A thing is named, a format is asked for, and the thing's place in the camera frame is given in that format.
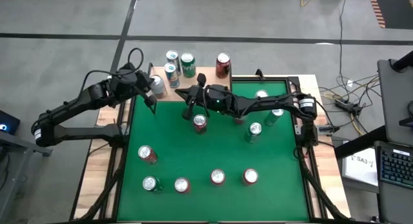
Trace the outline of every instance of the green soda can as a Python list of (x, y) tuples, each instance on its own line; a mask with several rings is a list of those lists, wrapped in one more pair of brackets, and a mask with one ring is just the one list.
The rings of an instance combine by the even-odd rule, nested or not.
[(142, 186), (146, 191), (149, 192), (160, 192), (163, 187), (158, 178), (154, 176), (147, 176), (143, 179)]
[(182, 72), (187, 78), (196, 75), (195, 57), (191, 53), (184, 53), (181, 56)]
[(283, 113), (284, 113), (284, 110), (281, 108), (276, 109), (276, 110), (271, 110), (268, 113), (268, 116), (264, 120), (265, 124), (268, 126), (274, 125), (277, 122), (277, 120), (283, 115)]
[(245, 140), (249, 143), (255, 143), (259, 136), (261, 135), (261, 124), (253, 123), (248, 128), (247, 132), (245, 133)]

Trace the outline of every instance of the soda can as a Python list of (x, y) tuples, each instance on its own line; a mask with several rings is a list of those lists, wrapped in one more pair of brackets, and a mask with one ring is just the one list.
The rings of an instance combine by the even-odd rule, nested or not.
[(207, 131), (207, 117), (205, 117), (202, 114), (198, 114), (194, 117), (194, 127), (195, 127), (195, 131), (198, 134), (203, 134)]
[(187, 178), (177, 178), (175, 180), (175, 190), (178, 193), (187, 193), (189, 192), (191, 184)]
[(173, 63), (176, 66), (176, 72), (180, 76), (182, 74), (181, 71), (181, 63), (179, 62), (179, 54), (176, 50), (169, 50), (166, 53), (166, 60), (168, 63)]
[(145, 177), (142, 181), (142, 186), (149, 192), (160, 192), (163, 189), (160, 180), (154, 176)]
[(185, 77), (191, 78), (196, 75), (195, 57), (191, 53), (184, 53), (181, 56), (182, 73)]
[(211, 172), (211, 182), (214, 185), (222, 185), (225, 181), (225, 173), (221, 169), (215, 169)]
[(248, 168), (243, 173), (244, 185), (253, 185), (258, 180), (258, 172), (255, 169)]
[(152, 149), (152, 147), (149, 147), (148, 145), (139, 147), (139, 149), (137, 150), (137, 155), (150, 164), (154, 164), (157, 161), (157, 155), (154, 152), (154, 149)]
[(268, 92), (266, 90), (258, 90), (256, 92), (255, 98), (258, 97), (267, 97), (268, 96)]
[(234, 121), (235, 124), (242, 125), (244, 124), (245, 120), (247, 120), (247, 116), (242, 116), (240, 118), (234, 117), (232, 120)]
[(153, 75), (151, 76), (151, 78), (154, 79), (154, 82), (150, 84), (151, 91), (154, 93), (156, 98), (164, 98), (168, 94), (168, 92), (166, 91), (163, 79), (159, 75)]
[(176, 72), (176, 66), (173, 63), (167, 63), (164, 66), (166, 78), (168, 78), (169, 86), (171, 88), (177, 88), (179, 86), (179, 78)]
[(227, 53), (220, 53), (217, 57), (215, 75), (218, 78), (226, 78), (231, 71), (231, 59)]
[(274, 125), (277, 122), (277, 120), (283, 115), (283, 113), (284, 110), (282, 108), (271, 110), (264, 120), (265, 124), (268, 126)]
[(261, 135), (261, 131), (261, 124), (251, 124), (247, 132), (245, 133), (245, 140), (249, 143), (255, 143), (258, 140), (258, 137)]

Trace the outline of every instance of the silver soda can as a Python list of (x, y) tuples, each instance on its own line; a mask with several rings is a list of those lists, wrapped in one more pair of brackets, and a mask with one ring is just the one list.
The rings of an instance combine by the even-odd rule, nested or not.
[(151, 91), (154, 93), (156, 98), (164, 98), (168, 92), (166, 91), (163, 79), (159, 75), (153, 75), (151, 78), (154, 79), (154, 82), (150, 85)]
[(166, 60), (169, 63), (173, 63), (176, 66), (176, 72), (180, 76), (182, 74), (181, 71), (181, 63), (179, 60), (179, 54), (176, 50), (170, 50), (166, 53)]
[(255, 143), (259, 136), (261, 135), (261, 124), (253, 123), (249, 126), (247, 132), (245, 133), (245, 140), (249, 143)]
[(265, 122), (266, 125), (272, 126), (272, 125), (274, 125), (274, 124), (277, 122), (277, 120), (278, 120), (283, 114), (284, 114), (284, 110), (281, 109), (281, 108), (276, 109), (276, 110), (271, 110), (271, 111), (268, 113), (267, 118), (265, 118), (264, 122)]
[(176, 72), (176, 66), (173, 63), (167, 63), (164, 66), (166, 78), (168, 78), (169, 86), (171, 88), (177, 88), (179, 86), (179, 78)]
[(255, 98), (258, 98), (258, 97), (267, 97), (268, 96), (268, 92), (266, 91), (266, 90), (258, 90), (257, 92), (256, 92), (256, 95), (255, 95)]

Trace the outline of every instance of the can lid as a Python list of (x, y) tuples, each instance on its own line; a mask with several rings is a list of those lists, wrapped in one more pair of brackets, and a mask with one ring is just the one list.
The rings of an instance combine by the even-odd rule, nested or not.
[(139, 150), (137, 150), (137, 154), (142, 159), (145, 159), (145, 158), (149, 157), (150, 151), (151, 151), (151, 149), (150, 149), (149, 146), (143, 145), (142, 147), (139, 147)]
[(153, 75), (151, 76), (152, 79), (154, 79), (154, 82), (152, 82), (153, 85), (158, 85), (162, 82), (162, 79), (159, 75)]
[(253, 134), (260, 134), (261, 133), (261, 124), (253, 123), (250, 125), (250, 131)]
[(165, 72), (174, 72), (176, 70), (176, 66), (173, 63), (167, 63), (164, 66)]
[(246, 169), (244, 172), (244, 178), (250, 183), (254, 183), (258, 180), (258, 172), (252, 168)]
[(204, 125), (207, 122), (207, 117), (205, 117), (202, 114), (198, 114), (194, 117), (194, 124), (201, 126)]
[(282, 108), (276, 109), (276, 110), (271, 110), (271, 112), (273, 113), (273, 115), (275, 116), (282, 116), (284, 113), (284, 110)]
[(153, 176), (147, 176), (143, 179), (142, 186), (145, 190), (151, 191), (156, 186), (156, 179)]
[(175, 189), (178, 192), (184, 192), (188, 189), (189, 182), (186, 178), (177, 178), (175, 181)]
[(186, 62), (186, 63), (189, 63), (189, 62), (191, 62), (192, 60), (194, 60), (194, 55), (191, 54), (191, 53), (184, 53), (184, 54), (182, 54), (182, 56), (181, 56), (181, 60), (184, 61), (184, 62)]
[(220, 53), (218, 55), (218, 61), (220, 63), (227, 63), (228, 61), (230, 61), (230, 56), (227, 53)]
[(176, 50), (169, 50), (166, 53), (167, 59), (173, 60), (173, 59), (176, 59), (177, 57), (178, 57), (178, 52), (176, 52)]
[(225, 179), (225, 173), (221, 169), (215, 169), (211, 173), (211, 180), (214, 183), (222, 183)]
[(268, 92), (266, 90), (258, 90), (256, 92), (256, 97), (267, 97), (268, 96)]

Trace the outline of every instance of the wooden platform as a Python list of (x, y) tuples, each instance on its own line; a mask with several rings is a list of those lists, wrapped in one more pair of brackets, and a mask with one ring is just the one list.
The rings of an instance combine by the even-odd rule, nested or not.
[[(229, 77), (226, 79), (219, 79), (215, 76), (215, 68), (213, 67), (197, 67), (197, 73), (204, 73), (206, 75), (207, 84), (222, 84), (229, 87), (230, 80)], [(168, 83), (166, 80), (165, 72), (163, 67), (154, 67), (152, 68), (151, 75), (157, 74), (161, 76), (165, 83)], [(321, 96), (318, 90), (317, 80), (315, 75), (266, 75), (266, 77), (288, 77), (288, 76), (297, 76), (301, 85), (301, 91), (306, 94), (311, 94), (314, 96), (320, 103)], [(180, 88), (187, 88), (191, 85), (196, 84), (196, 77), (193, 78), (184, 78), (180, 77)], [(164, 98), (169, 101), (181, 101), (181, 98), (177, 96), (173, 88), (167, 87), (168, 96)], [(123, 121), (127, 120), (129, 113), (130, 101), (126, 103), (125, 113)], [(116, 120), (118, 115), (118, 109), (105, 107), (99, 111), (99, 116), (97, 119), (97, 125), (107, 125), (113, 123)], [(316, 125), (325, 125), (327, 123), (325, 113), (321, 108), (317, 109), (317, 119), (315, 120)], [(331, 139), (326, 136), (319, 136), (320, 141), (331, 143)], [(90, 151), (93, 149), (104, 145), (106, 142), (103, 140), (93, 140)], [(333, 204), (347, 217), (350, 217), (350, 211), (347, 205), (347, 199), (345, 196), (345, 191), (343, 184), (341, 182), (341, 176), (339, 173), (337, 160), (334, 154), (334, 149), (328, 145), (318, 145), (314, 147), (314, 152), (316, 156), (317, 169), (319, 172), (321, 186), (323, 190), (327, 193)], [(83, 214), (87, 212), (90, 206), (94, 203), (96, 198), (100, 195), (103, 190), (106, 172), (108, 168), (108, 162), (110, 157), (110, 147), (104, 147), (91, 156), (88, 157), (85, 167), (85, 173), (83, 176), (83, 182), (81, 184), (81, 190), (76, 204), (76, 211), (74, 218), (80, 218)], [(116, 161), (116, 168), (119, 164), (119, 160)], [(111, 195), (109, 197), (109, 202), (106, 210), (106, 216), (110, 217), (113, 205), (114, 191), (115, 187), (112, 189)], [(317, 196), (314, 190), (311, 189), (312, 201), (314, 206), (314, 211), (317, 217), (320, 217), (320, 212), (318, 209)]]

